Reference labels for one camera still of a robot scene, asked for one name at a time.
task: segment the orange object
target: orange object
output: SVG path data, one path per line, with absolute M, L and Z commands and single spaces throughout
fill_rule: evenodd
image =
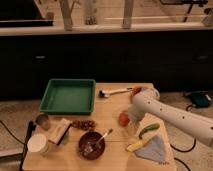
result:
M 127 126 L 128 123 L 129 123 L 129 121 L 130 121 L 129 117 L 125 113 L 125 111 L 121 112 L 120 115 L 119 115 L 119 118 L 118 118 L 119 125 L 121 125 L 121 126 Z
M 130 100 L 132 102 L 132 98 L 134 97 L 134 95 L 136 95 L 137 93 L 139 93 L 141 91 L 141 86 L 136 86 L 132 89 L 132 92 L 130 94 Z

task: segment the white cup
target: white cup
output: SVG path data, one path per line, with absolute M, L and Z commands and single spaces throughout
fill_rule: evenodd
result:
M 29 152 L 44 154 L 48 150 L 47 137 L 40 133 L 33 135 L 27 143 L 27 148 Z

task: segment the spoon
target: spoon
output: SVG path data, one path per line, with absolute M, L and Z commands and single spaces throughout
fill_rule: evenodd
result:
M 96 147 L 102 139 L 104 139 L 107 135 L 111 134 L 113 131 L 112 128 L 110 128 L 94 145 L 93 145 L 93 148 Z
M 109 135 L 110 133 L 112 133 L 112 131 L 113 131 L 113 129 L 110 128 L 106 133 L 104 133 L 104 135 L 103 135 L 101 138 L 98 139 L 98 141 L 96 141 L 95 144 L 88 144 L 88 145 L 85 147 L 83 154 L 86 156 L 86 155 L 90 154 L 91 152 L 93 152 L 94 149 L 97 148 L 97 146 L 99 145 L 99 143 L 101 142 L 101 140 L 102 140 L 103 138 L 105 138 L 107 135 Z

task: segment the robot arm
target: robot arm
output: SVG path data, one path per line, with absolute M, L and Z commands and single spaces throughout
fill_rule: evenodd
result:
M 130 120 L 136 122 L 151 113 L 213 148 L 213 119 L 163 104 L 159 97 L 156 89 L 142 88 L 127 111 Z

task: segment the green plastic bin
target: green plastic bin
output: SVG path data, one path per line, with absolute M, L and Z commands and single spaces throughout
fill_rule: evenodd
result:
M 94 108 L 95 80 L 51 79 L 40 104 L 48 114 L 89 115 Z

